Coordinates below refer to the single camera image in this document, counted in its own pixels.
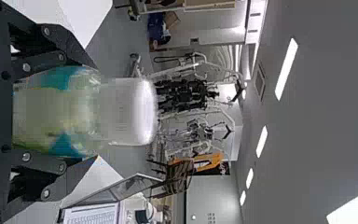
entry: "white ceiling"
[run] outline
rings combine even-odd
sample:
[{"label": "white ceiling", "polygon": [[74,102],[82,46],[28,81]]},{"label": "white ceiling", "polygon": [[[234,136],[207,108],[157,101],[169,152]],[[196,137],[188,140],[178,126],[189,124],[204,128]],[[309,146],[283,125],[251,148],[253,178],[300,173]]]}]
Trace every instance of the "white ceiling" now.
[{"label": "white ceiling", "polygon": [[[235,164],[244,223],[327,223],[358,196],[358,3],[270,0],[258,61],[266,73],[263,103],[249,86]],[[294,36],[299,48],[280,102],[274,94]],[[268,139],[260,159],[262,127]]]}]

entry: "gray floor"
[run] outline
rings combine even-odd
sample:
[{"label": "gray floor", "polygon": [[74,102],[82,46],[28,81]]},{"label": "gray floor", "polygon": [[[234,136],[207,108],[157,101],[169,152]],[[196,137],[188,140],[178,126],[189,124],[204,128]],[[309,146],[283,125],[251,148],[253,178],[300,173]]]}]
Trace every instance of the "gray floor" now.
[{"label": "gray floor", "polygon": [[[146,17],[130,21],[127,9],[111,9],[87,47],[87,52],[106,78],[127,77],[130,54],[140,53],[145,72],[152,72],[146,37]],[[135,173],[152,175],[145,147],[105,147],[100,155],[123,177]],[[59,203],[34,203],[6,224],[54,223]]]}]

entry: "white wall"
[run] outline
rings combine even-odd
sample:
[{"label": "white wall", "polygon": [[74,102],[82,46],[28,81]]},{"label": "white wall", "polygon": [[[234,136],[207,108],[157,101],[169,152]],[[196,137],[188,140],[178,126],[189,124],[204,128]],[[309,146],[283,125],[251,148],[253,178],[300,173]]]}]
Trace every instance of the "white wall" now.
[{"label": "white wall", "polygon": [[211,30],[173,30],[172,38],[166,45],[160,48],[180,48],[190,45],[192,38],[198,38],[200,45],[243,43],[245,32],[236,28],[211,29]]},{"label": "white wall", "polygon": [[179,48],[190,45],[191,38],[198,38],[201,45],[241,43],[247,1],[237,1],[235,9],[184,12],[176,11],[179,22],[170,30],[171,41],[162,48]]}]

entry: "bolt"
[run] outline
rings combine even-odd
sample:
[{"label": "bolt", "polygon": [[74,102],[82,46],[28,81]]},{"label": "bolt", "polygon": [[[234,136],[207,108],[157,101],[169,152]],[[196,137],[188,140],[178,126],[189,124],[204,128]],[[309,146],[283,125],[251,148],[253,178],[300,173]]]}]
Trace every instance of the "bolt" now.
[{"label": "bolt", "polygon": [[64,170],[65,170],[65,165],[64,165],[64,164],[60,164],[59,169],[60,169],[61,172],[64,171]]},{"label": "bolt", "polygon": [[48,196],[50,196],[50,190],[49,190],[49,189],[45,189],[45,191],[43,191],[43,197],[44,197],[44,198],[48,198]]},{"label": "bolt", "polygon": [[47,27],[43,30],[43,32],[45,32],[45,35],[50,35],[50,30]]},{"label": "bolt", "polygon": [[8,73],[8,71],[3,71],[3,72],[1,73],[1,78],[2,78],[3,80],[8,80],[8,79],[11,78],[11,75]]},{"label": "bolt", "polygon": [[24,72],[31,72],[31,65],[28,63],[23,63],[22,70],[24,70]]},{"label": "bolt", "polygon": [[25,152],[22,154],[22,160],[23,161],[29,161],[31,159],[31,154],[29,152]]},{"label": "bolt", "polygon": [[8,146],[8,145],[2,145],[2,146],[1,146],[1,151],[2,151],[3,153],[8,153],[10,150],[11,150],[11,147]]}]

